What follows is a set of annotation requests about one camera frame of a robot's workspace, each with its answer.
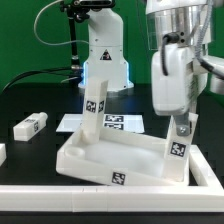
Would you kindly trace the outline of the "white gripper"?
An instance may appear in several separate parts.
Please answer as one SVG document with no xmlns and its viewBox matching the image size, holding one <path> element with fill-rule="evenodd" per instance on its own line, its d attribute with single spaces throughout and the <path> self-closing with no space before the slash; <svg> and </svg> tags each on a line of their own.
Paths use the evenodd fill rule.
<svg viewBox="0 0 224 224">
<path fill-rule="evenodd" d="M 192 132 L 192 122 L 186 112 L 206 87 L 207 73 L 195 69 L 192 47 L 179 48 L 177 44 L 171 44 L 165 47 L 168 74 L 164 75 L 161 53 L 159 50 L 153 55 L 151 64 L 154 110 L 159 116 L 176 115 L 176 134 L 189 136 Z"/>
</svg>

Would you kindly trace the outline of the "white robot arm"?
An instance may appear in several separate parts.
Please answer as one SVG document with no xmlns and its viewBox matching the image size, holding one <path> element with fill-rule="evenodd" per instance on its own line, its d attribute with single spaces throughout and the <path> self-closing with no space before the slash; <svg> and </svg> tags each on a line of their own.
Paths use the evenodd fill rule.
<svg viewBox="0 0 224 224">
<path fill-rule="evenodd" d="M 223 77 L 205 47 L 211 42 L 211 16 L 224 0 L 144 0 L 151 59 L 152 102 L 159 116 L 171 116 L 179 136 L 190 134 L 189 110 L 210 73 Z M 124 59 L 123 20 L 115 0 L 81 0 L 89 16 L 89 56 L 84 77 L 105 77 L 111 91 L 129 88 Z"/>
</svg>

